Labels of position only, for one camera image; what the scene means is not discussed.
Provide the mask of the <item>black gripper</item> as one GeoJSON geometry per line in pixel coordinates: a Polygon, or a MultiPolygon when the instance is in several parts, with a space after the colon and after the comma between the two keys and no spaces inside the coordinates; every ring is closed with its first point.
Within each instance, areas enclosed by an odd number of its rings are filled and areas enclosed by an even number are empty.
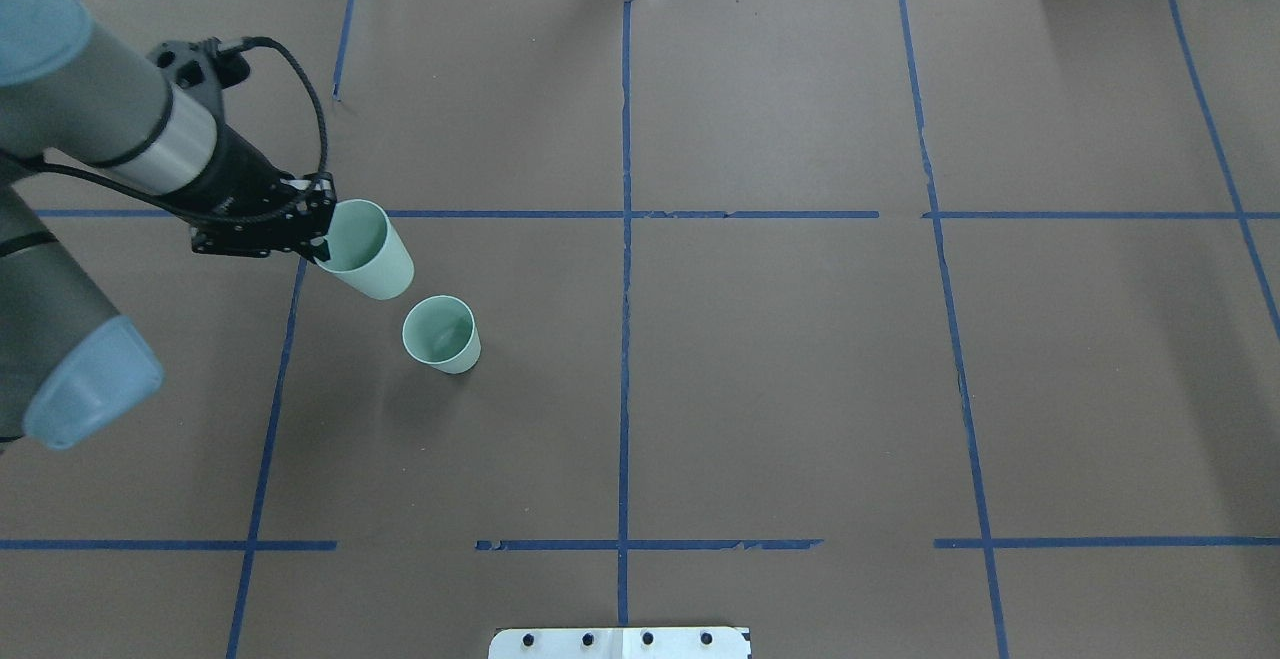
{"type": "Polygon", "coordinates": [[[151,49],[148,59],[172,82],[175,99],[196,100],[214,120],[215,145],[205,170],[184,188],[160,197],[189,223],[193,252],[248,258],[284,252],[311,264],[329,262],[324,235],[337,207],[337,189],[328,168],[328,125],[301,61],[275,38],[170,40],[151,49]],[[244,52],[255,49],[278,52],[306,91],[317,134],[316,168],[306,175],[276,168],[227,122],[223,93],[248,79],[244,52]]]}

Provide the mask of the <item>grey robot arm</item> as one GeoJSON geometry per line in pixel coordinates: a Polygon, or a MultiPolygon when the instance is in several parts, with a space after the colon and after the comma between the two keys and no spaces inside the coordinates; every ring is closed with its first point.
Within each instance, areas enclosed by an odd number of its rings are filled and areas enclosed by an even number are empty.
{"type": "Polygon", "coordinates": [[[178,218],[195,253],[329,258],[337,193],[314,84],[269,36],[165,41],[137,52],[79,0],[1,6],[3,444],[67,450],[154,395],[165,372],[17,193],[41,173],[91,182],[178,218]],[[279,170],[227,122],[223,93],[271,49],[293,68],[317,122],[306,175],[279,170]]]}

